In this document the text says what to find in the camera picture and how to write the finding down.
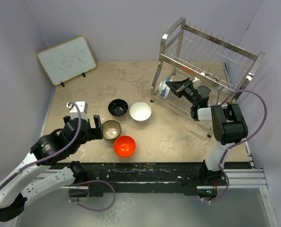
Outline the blue floral white bowl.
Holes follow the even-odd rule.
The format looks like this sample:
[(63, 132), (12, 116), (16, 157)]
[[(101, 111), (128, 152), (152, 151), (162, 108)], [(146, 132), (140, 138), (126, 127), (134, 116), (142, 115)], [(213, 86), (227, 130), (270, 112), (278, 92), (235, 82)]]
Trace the blue floral white bowl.
[(170, 92), (170, 88), (169, 86), (166, 84), (166, 82), (172, 82), (173, 79), (172, 78), (166, 78), (163, 81), (160, 82), (159, 87), (158, 87), (158, 94), (161, 98), (166, 99), (169, 92)]

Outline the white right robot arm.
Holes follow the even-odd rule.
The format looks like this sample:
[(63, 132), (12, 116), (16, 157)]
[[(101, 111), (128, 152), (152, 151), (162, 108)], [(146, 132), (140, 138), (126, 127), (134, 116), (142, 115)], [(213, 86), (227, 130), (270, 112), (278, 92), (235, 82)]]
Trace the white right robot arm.
[(239, 105), (208, 106), (210, 89), (206, 86), (194, 88), (190, 79), (167, 81), (166, 85), (178, 98), (185, 97), (191, 104), (190, 115), (195, 121), (211, 121), (215, 145), (207, 159), (203, 161), (200, 181), (210, 185), (216, 177), (223, 176), (222, 164), (227, 151), (248, 135), (248, 127)]

